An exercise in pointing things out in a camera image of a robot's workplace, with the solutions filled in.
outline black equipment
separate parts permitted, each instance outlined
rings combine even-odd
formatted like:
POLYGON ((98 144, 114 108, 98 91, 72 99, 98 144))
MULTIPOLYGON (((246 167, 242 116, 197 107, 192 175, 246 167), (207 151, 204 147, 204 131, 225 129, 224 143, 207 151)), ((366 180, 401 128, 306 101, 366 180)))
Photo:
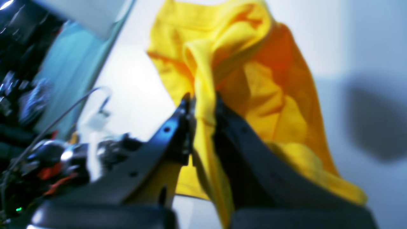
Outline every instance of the black equipment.
MULTIPOLYGON (((109 172, 42 203, 29 227, 178 228, 171 205, 180 169, 193 153, 193 104, 186 95, 146 143, 124 138, 115 150, 120 153, 106 159, 116 163, 109 172)), ((376 228, 366 208, 311 183, 279 159, 220 97, 216 118, 215 150, 236 208, 231 229, 376 228)))

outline cable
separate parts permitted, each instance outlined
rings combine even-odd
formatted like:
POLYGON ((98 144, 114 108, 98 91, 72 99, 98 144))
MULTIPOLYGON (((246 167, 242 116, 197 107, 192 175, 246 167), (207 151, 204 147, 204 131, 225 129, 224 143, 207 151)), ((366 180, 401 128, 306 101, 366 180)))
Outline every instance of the cable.
POLYGON ((100 110, 104 108, 111 97, 111 90, 108 87, 97 87, 86 93, 82 98, 80 98, 76 103, 74 103, 71 107, 69 107, 60 117, 58 117, 55 121, 53 121, 47 128, 45 128, 37 137, 32 141, 32 143, 20 154, 20 156, 14 161, 14 163, 5 171, 3 182, 1 185, 1 206, 2 206, 2 216, 4 220, 7 220, 7 211, 6 211, 6 188, 8 179, 13 171, 13 169, 18 165, 18 163, 36 146, 37 142, 41 140, 46 133, 53 128, 58 122, 60 122, 70 111, 72 111, 78 104, 80 104, 83 100, 85 100, 88 96, 90 96, 93 92, 97 90, 104 90, 107 93, 107 97, 104 100, 100 110))

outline teal fabric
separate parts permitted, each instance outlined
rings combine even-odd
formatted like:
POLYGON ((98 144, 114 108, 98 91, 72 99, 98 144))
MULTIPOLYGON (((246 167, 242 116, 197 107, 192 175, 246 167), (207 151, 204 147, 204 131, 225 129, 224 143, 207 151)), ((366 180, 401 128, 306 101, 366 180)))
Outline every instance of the teal fabric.
MULTIPOLYGON (((100 40, 78 23, 69 23, 58 35, 48 51, 36 79, 47 78, 53 84, 53 94, 45 113, 35 126, 44 130, 72 104, 90 90, 104 65, 109 51, 127 15, 117 22, 108 40, 100 40)), ((82 107, 68 114, 53 130, 59 139, 67 139, 82 107)))

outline white cable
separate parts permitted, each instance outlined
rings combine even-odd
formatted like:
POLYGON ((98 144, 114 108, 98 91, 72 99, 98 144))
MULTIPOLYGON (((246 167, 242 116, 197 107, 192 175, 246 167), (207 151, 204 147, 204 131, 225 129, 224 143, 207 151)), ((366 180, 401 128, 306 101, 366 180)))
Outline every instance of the white cable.
POLYGON ((78 104, 80 104, 83 100, 85 100, 88 96, 90 96, 93 92, 97 90, 104 90, 107 93, 107 97, 104 100, 101 108, 99 110, 102 110, 103 107, 106 105, 106 103, 109 101, 110 96, 112 94, 110 88, 108 87, 97 87, 86 93, 83 97, 81 97, 76 103, 74 103, 71 107, 69 107, 60 117, 58 117, 55 121, 53 121, 47 128, 45 128, 41 133, 37 135, 37 137, 32 141, 32 143, 20 154, 20 156, 14 161, 14 163, 4 172, 3 176, 3 182, 1 185, 1 205, 2 205, 2 216, 4 220, 7 220, 7 211, 6 211, 6 188, 7 188, 7 183, 9 180, 9 177, 12 173, 12 171, 15 169, 15 167, 18 165, 18 163, 36 146, 37 142, 40 141, 44 135, 51 130, 58 122, 60 122, 70 111, 72 111, 78 104))

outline yellow towel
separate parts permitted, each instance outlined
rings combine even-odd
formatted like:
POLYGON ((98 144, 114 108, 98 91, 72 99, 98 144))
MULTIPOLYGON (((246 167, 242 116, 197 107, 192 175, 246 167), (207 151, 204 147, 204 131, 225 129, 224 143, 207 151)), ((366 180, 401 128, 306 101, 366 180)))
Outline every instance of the yellow towel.
POLYGON ((148 54, 176 105, 186 92, 197 98, 199 163, 182 169, 176 192, 209 197, 225 228, 234 206, 212 142, 216 91, 293 169, 356 204, 366 202, 361 189, 340 178, 311 73, 290 30, 271 17, 264 1, 202 6, 167 0, 148 54))

